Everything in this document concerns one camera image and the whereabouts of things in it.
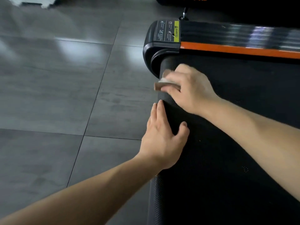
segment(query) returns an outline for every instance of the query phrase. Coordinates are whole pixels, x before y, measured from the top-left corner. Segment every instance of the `person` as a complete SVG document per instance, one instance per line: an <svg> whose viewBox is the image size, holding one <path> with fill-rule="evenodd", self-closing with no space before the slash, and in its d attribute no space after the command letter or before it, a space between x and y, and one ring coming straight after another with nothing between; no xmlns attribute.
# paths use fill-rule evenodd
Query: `person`
<svg viewBox="0 0 300 225"><path fill-rule="evenodd" d="M185 111L199 115L232 137L285 190L300 200L300 130L252 113L220 98L208 78L180 64L165 86ZM105 224L145 183L179 159L189 136L186 122L173 135L162 101L153 104L139 153L102 174L63 189L15 212L0 225Z"/></svg>

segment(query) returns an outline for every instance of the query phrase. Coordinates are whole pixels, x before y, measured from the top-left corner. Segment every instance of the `person's left arm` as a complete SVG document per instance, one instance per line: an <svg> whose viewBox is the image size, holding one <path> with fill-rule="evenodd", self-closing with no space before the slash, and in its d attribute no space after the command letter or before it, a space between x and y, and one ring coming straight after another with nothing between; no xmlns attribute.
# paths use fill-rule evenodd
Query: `person's left arm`
<svg viewBox="0 0 300 225"><path fill-rule="evenodd" d="M188 135L185 122L172 134L159 101L133 159L37 201L0 220L0 225L105 224L145 183L177 162Z"/></svg>

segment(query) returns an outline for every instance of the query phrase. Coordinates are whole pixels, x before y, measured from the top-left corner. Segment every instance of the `orange trim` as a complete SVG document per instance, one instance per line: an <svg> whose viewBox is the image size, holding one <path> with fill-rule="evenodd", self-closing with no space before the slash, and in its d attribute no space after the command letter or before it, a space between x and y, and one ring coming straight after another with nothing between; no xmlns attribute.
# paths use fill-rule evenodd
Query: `orange trim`
<svg viewBox="0 0 300 225"><path fill-rule="evenodd" d="M223 53L300 59L300 52L286 51L286 50L247 48L241 46L227 46L227 45L216 45L216 44L197 43L197 42L181 42L180 48L189 49L189 50L203 50L203 51L214 51L214 52L223 52Z"/></svg>

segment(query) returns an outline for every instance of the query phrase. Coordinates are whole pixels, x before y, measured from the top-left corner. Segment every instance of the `tile floor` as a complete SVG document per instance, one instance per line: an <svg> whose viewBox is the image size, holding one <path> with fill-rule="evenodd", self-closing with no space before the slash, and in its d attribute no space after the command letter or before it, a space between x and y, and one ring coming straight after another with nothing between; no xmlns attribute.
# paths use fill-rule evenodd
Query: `tile floor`
<svg viewBox="0 0 300 225"><path fill-rule="evenodd" d="M155 0L0 0L0 218L137 154L156 80L142 56ZM195 21L223 21L190 10ZM108 224L145 224L149 184Z"/></svg>

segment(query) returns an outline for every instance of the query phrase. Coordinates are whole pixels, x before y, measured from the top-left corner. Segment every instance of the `black treadmill belt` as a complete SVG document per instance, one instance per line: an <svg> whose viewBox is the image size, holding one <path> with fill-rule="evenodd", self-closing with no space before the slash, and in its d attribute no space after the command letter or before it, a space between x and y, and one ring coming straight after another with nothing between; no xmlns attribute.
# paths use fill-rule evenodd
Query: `black treadmill belt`
<svg viewBox="0 0 300 225"><path fill-rule="evenodd" d="M300 128L300 66L225 57L166 57L160 74L185 63L208 76L215 92L245 109ZM166 93L173 132L186 121L188 142L179 161L151 182L148 225L284 221L299 224L300 203L234 140L179 108Z"/></svg>

